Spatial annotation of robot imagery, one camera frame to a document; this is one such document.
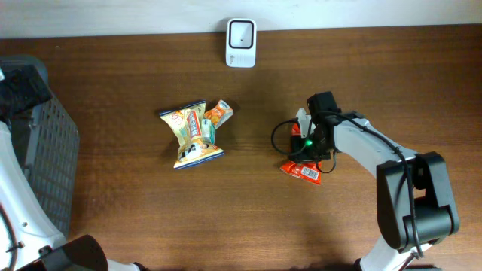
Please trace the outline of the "red snack bag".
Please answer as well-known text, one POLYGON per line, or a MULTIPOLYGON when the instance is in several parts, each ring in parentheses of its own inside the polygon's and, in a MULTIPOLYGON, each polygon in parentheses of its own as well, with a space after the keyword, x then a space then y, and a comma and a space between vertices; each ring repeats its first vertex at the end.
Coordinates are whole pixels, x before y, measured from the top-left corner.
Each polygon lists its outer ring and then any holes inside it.
MULTIPOLYGON (((297 151, 303 145, 304 140, 301 138, 300 128, 294 123, 291 127, 291 151, 297 151)), ((289 158, 279 169, 292 177, 303 179, 316 185, 321 184, 321 172, 316 168, 315 162, 295 162, 293 158, 289 158)))

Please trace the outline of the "orange small carton box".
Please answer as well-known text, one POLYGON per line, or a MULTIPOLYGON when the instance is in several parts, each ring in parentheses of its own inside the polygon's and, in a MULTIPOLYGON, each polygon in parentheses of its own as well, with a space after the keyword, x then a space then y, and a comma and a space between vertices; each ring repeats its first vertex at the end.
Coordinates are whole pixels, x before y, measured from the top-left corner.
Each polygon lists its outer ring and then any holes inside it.
POLYGON ((233 109, 222 99, 217 105, 204 114, 204 118, 212 122, 213 126, 218 129, 234 114, 233 109))

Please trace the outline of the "yellow snack bag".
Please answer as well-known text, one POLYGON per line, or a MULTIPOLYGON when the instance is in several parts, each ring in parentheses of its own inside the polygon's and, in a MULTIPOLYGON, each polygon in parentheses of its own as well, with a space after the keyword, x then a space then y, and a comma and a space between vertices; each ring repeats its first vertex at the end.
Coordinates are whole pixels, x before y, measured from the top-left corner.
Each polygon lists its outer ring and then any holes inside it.
POLYGON ((224 151, 204 139, 202 132, 206 101, 200 100, 180 108, 162 111, 159 117, 173 131, 179 148, 174 169, 186 169, 224 155, 224 151))

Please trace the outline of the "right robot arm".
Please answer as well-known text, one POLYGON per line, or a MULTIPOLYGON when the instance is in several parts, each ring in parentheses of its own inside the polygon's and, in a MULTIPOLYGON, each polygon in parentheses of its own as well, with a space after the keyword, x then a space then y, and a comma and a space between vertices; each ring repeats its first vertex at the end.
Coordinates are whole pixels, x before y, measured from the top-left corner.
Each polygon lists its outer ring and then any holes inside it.
POLYGON ((376 179, 380 238, 355 262, 356 270, 404 270, 433 245, 459 231, 460 219, 445 159, 394 142, 362 114, 343 112, 330 92, 318 93, 299 108, 291 123, 294 162, 351 156, 376 179))

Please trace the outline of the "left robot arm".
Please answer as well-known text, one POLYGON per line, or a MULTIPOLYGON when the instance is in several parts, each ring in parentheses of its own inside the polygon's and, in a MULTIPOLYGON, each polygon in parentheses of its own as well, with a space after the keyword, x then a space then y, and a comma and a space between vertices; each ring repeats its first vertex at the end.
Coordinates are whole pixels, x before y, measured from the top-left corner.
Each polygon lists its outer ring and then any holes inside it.
POLYGON ((126 270, 84 235, 71 242, 45 214, 14 153, 10 119, 53 97, 39 67, 10 60, 1 69, 1 255, 5 270, 126 270))

